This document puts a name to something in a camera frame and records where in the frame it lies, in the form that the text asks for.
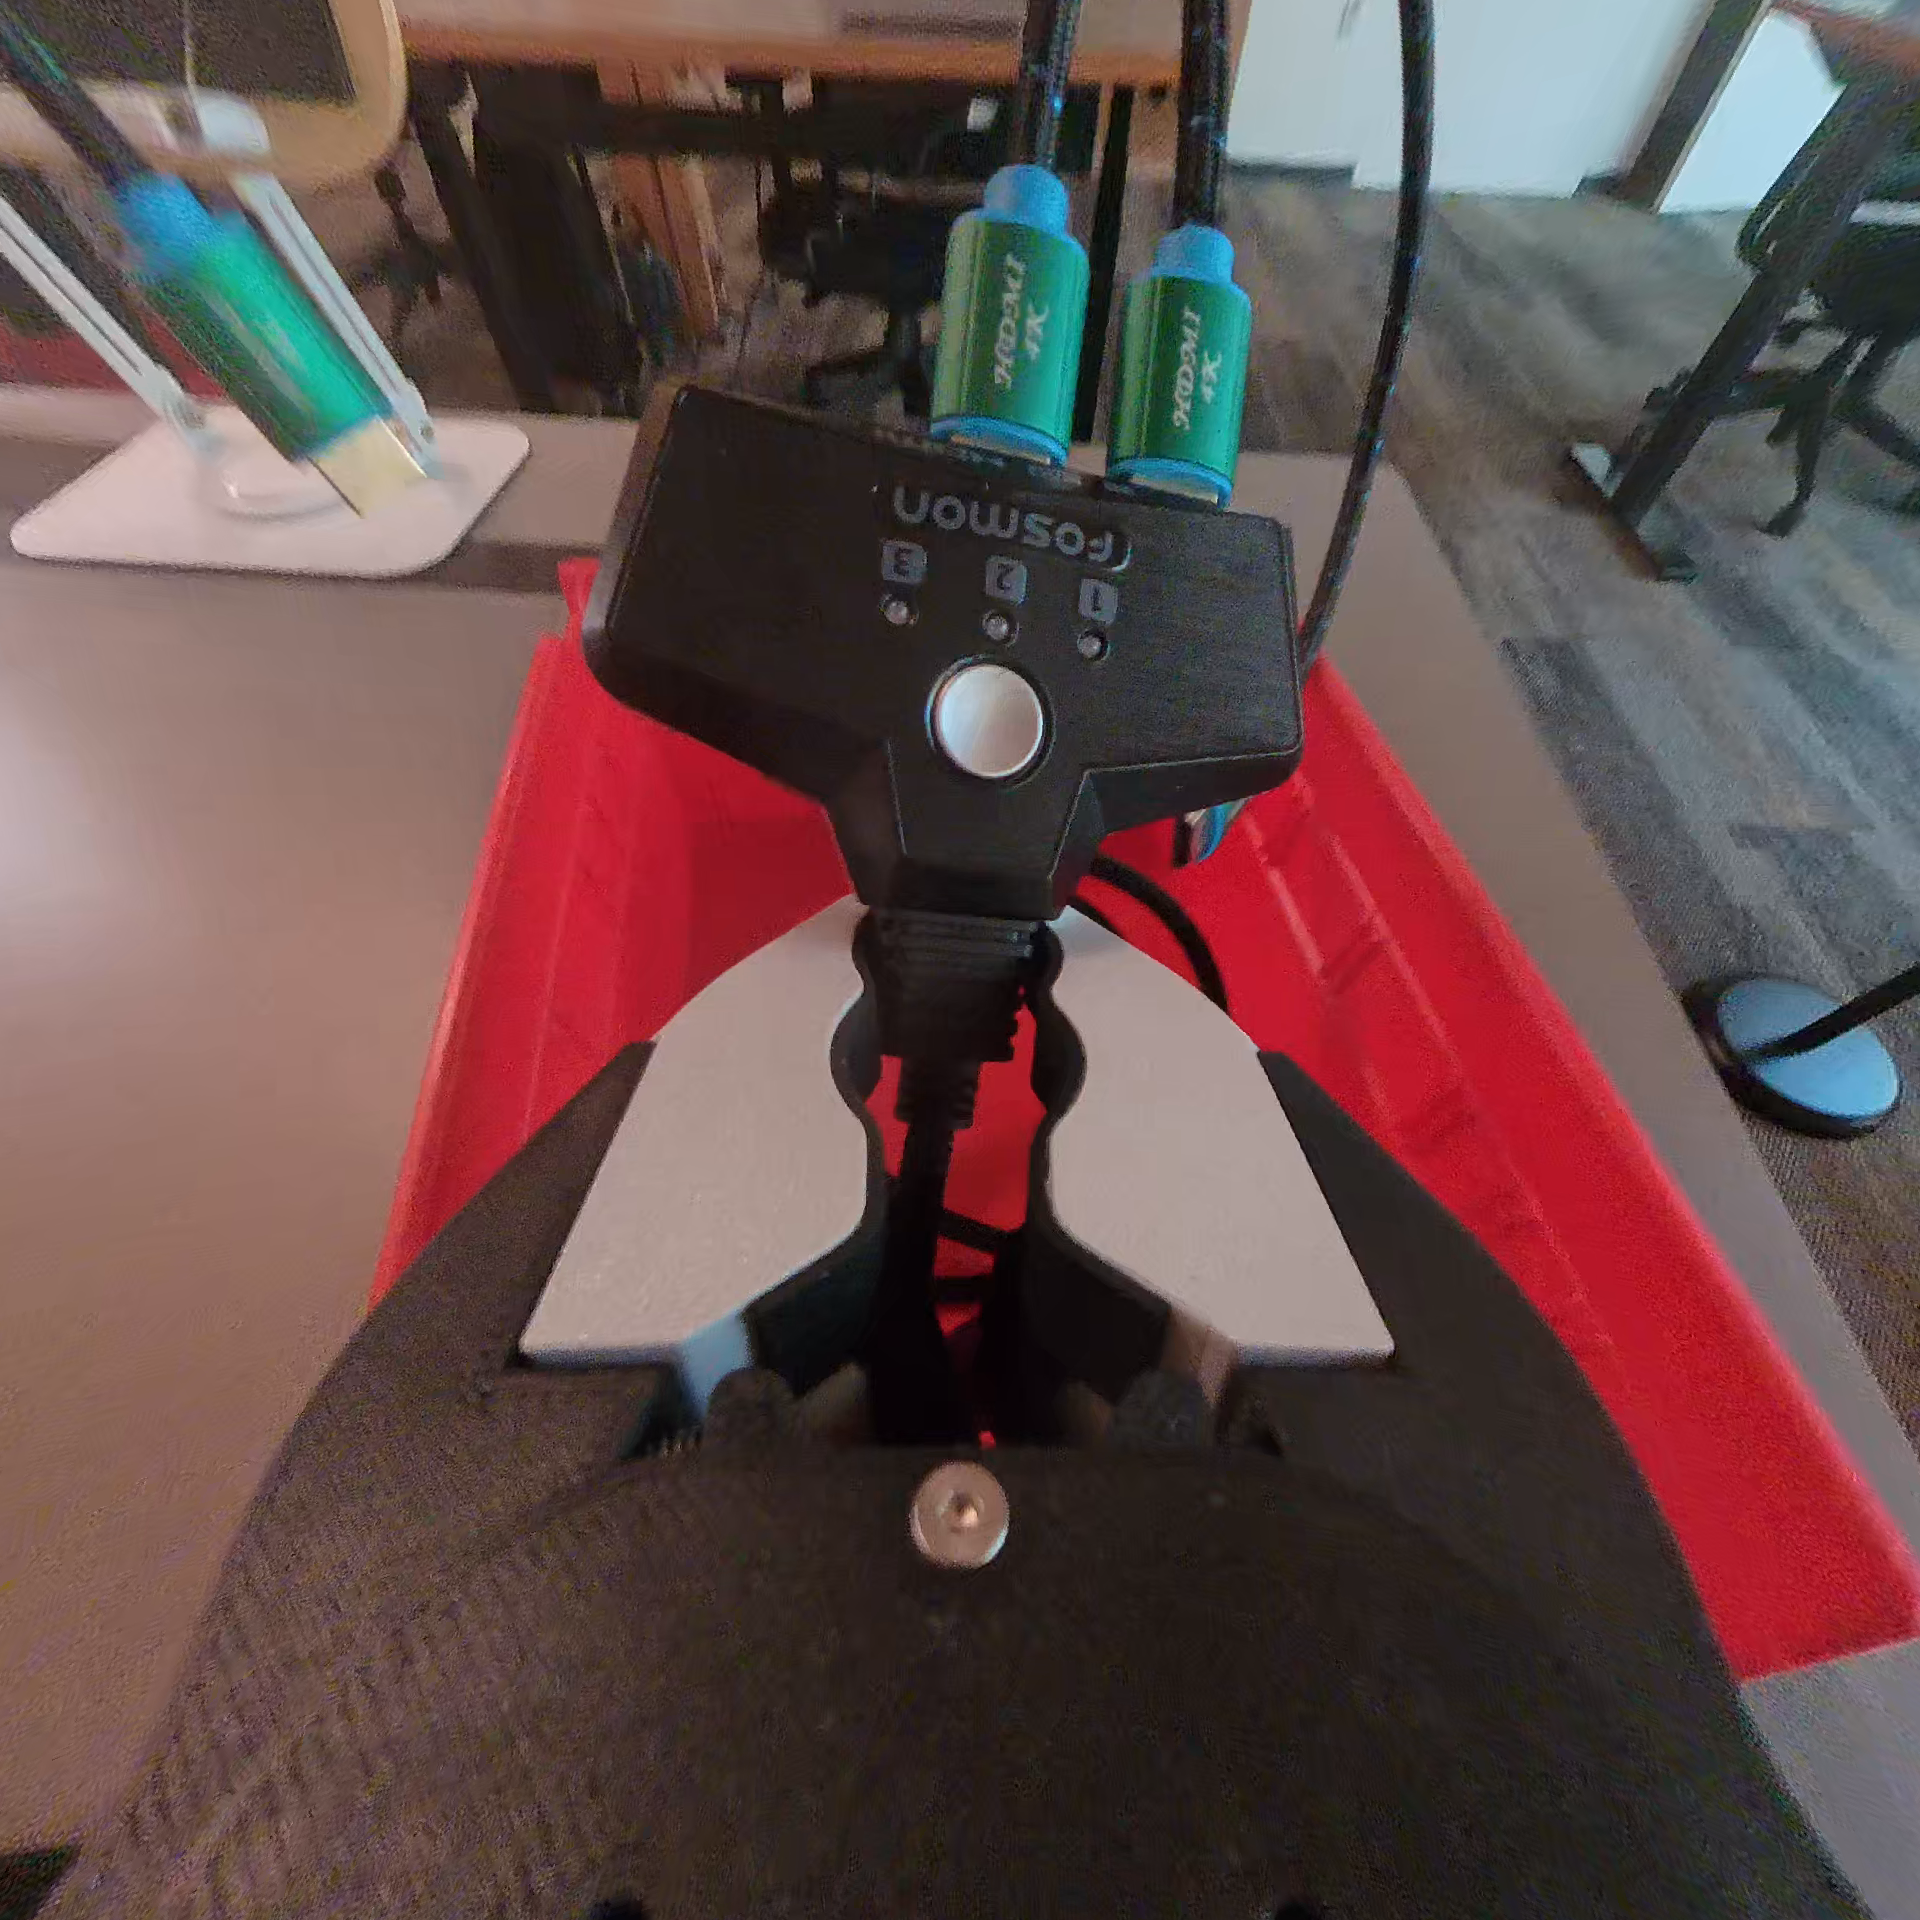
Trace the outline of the white board stand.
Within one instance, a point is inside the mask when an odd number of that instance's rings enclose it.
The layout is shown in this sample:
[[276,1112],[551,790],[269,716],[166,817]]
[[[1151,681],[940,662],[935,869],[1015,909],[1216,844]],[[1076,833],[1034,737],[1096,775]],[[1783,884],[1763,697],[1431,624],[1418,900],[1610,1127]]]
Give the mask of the white board stand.
[[4,86],[4,161],[70,161],[101,184],[119,251],[114,286],[217,385],[197,395],[34,220],[2,202],[4,261],[154,414],[13,529],[20,556],[93,564],[402,581],[443,563],[528,463],[507,420],[438,427],[348,279],[270,175],[197,184],[80,131]]

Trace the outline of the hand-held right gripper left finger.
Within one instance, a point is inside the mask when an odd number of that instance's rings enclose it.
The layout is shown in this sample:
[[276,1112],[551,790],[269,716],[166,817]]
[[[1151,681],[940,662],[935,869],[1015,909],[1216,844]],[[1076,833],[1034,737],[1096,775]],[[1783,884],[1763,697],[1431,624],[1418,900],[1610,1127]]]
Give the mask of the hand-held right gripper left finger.
[[825,907],[665,1023],[522,1328],[528,1364],[844,1361],[883,1211],[846,1055],[861,920],[855,900]]

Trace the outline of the black office chair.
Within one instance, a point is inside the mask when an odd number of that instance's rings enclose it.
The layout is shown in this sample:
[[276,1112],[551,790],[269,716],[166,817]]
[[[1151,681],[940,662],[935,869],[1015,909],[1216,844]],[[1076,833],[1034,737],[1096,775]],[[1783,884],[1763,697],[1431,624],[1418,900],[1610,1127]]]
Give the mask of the black office chair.
[[803,305],[855,301],[881,318],[875,347],[803,366],[803,404],[873,411],[898,395],[907,418],[927,417],[925,313],[944,290],[955,219],[955,204],[881,179],[853,188],[836,161],[799,178],[791,160],[773,160],[773,192],[756,202],[761,265]]
[[1795,492],[1763,523],[1769,537],[1793,535],[1807,516],[1821,457],[1839,430],[1919,467],[1915,434],[1880,403],[1884,376],[1919,338],[1915,206],[1915,160],[1906,158],[1871,187],[1812,270],[1802,305],[1769,338],[1785,349],[1811,330],[1831,330],[1838,345],[1811,366],[1751,366],[1733,387],[1730,417],[1771,414],[1767,443],[1795,445]]

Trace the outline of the red plastic bin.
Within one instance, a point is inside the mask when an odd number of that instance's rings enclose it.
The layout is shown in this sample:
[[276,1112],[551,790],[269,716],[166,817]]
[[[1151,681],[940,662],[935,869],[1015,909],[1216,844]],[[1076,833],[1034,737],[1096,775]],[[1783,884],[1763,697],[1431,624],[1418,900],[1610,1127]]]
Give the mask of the red plastic bin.
[[[475,865],[379,1300],[621,1046],[846,891],[827,817],[587,673],[597,563],[559,563]],[[1915,1553],[1569,1010],[1340,671],[1306,763],[1170,886],[1237,1021],[1473,1230],[1582,1367],[1738,1677],[1915,1638]]]

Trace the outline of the black hdmi switch box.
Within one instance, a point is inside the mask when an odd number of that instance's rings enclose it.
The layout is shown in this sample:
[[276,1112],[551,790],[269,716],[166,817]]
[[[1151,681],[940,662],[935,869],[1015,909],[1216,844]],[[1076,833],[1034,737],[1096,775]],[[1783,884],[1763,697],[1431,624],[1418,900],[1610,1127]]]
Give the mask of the black hdmi switch box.
[[1304,751],[1272,517],[707,385],[641,422],[584,654],[821,804],[875,909],[1051,920],[1110,835]]

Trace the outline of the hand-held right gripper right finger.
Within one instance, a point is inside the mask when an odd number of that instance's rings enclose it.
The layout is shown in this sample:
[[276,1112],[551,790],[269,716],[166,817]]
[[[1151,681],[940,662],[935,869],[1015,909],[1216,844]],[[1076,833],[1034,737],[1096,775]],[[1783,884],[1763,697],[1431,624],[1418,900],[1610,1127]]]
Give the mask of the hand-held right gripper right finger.
[[1393,1334],[1251,1037],[1106,928],[1056,928],[1045,1013],[1076,1084],[1032,1224],[1068,1272],[1035,1334],[1066,1369],[1382,1364]]

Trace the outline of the wooden desk with black legs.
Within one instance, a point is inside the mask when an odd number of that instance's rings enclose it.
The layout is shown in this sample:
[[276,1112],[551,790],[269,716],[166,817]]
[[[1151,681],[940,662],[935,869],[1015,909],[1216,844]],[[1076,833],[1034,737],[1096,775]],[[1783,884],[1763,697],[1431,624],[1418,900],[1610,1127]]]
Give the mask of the wooden desk with black legs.
[[[412,103],[408,116],[438,184],[455,251],[469,268],[521,411],[559,414],[563,395],[533,329],[533,300],[503,251],[451,108],[435,86],[473,73],[592,70],[614,84],[610,112],[638,122],[665,111],[689,73],[806,77],[844,84],[950,84],[978,90],[1020,78],[1022,4],[949,1],[398,1]],[[1070,84],[1103,97],[1094,178],[1089,296],[1076,376],[1074,434],[1089,438],[1112,338],[1120,245],[1138,97],[1179,77],[1183,7],[1081,4]]]

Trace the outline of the black leg side desk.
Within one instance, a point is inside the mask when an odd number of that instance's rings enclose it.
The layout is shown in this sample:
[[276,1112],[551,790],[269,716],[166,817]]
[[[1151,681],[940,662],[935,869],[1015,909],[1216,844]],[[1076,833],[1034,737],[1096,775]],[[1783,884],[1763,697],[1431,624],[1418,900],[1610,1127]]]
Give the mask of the black leg side desk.
[[1771,4],[1811,30],[1839,94],[1745,219],[1735,251],[1748,286],[1694,365],[1648,392],[1616,445],[1565,449],[1582,502],[1610,527],[1633,564],[1658,583],[1690,583],[1698,564],[1677,533],[1668,492],[1707,431],[1730,417],[1751,366],[1811,366],[1838,345],[1811,330],[1790,347],[1769,338],[1802,305],[1812,270],[1871,187],[1915,160],[1915,4]]

